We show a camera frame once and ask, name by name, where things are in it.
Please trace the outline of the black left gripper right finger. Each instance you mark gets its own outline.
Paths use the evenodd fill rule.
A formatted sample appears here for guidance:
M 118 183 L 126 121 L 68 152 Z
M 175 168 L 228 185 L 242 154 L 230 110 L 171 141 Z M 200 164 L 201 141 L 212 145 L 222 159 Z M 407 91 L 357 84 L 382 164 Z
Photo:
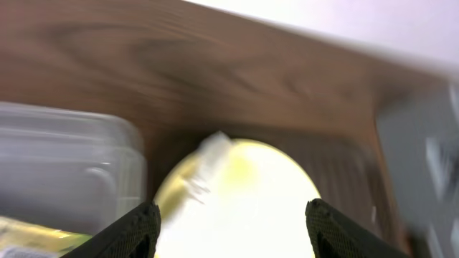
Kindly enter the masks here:
M 305 215 L 318 258 L 408 258 L 322 199 L 309 201 Z

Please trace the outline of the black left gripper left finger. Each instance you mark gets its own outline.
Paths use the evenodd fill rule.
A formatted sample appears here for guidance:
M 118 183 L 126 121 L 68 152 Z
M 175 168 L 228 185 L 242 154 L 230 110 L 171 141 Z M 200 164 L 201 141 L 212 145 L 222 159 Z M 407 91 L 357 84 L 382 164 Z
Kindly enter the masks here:
M 158 206 L 143 202 L 62 258 L 153 258 L 160 231 Z

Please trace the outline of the yellow round plate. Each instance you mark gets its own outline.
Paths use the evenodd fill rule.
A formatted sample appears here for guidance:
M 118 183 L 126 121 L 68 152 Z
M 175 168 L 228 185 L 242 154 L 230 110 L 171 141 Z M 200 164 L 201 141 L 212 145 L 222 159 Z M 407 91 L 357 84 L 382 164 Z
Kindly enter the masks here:
M 156 257 L 313 257 L 306 205 L 320 193 L 290 156 L 266 143 L 233 140 L 204 204 L 190 197 L 186 180 L 197 150 L 161 183 Z

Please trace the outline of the white tissue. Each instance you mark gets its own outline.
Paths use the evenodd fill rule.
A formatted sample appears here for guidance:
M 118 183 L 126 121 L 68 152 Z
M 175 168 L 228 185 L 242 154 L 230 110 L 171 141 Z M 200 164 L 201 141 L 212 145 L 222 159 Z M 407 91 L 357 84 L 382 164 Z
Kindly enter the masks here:
M 200 143 L 195 155 L 196 168 L 192 176 L 186 180 L 191 198 L 204 204 L 210 197 L 212 182 L 227 162 L 232 146 L 232 140 L 221 131 L 210 135 Z

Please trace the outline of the green yellow snack wrapper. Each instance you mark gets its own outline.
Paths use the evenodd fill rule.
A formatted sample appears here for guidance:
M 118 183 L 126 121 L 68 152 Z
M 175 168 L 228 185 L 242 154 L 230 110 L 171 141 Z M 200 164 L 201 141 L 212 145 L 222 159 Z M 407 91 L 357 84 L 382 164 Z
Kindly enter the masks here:
M 1 258 L 58 258 L 91 238 L 1 217 Z

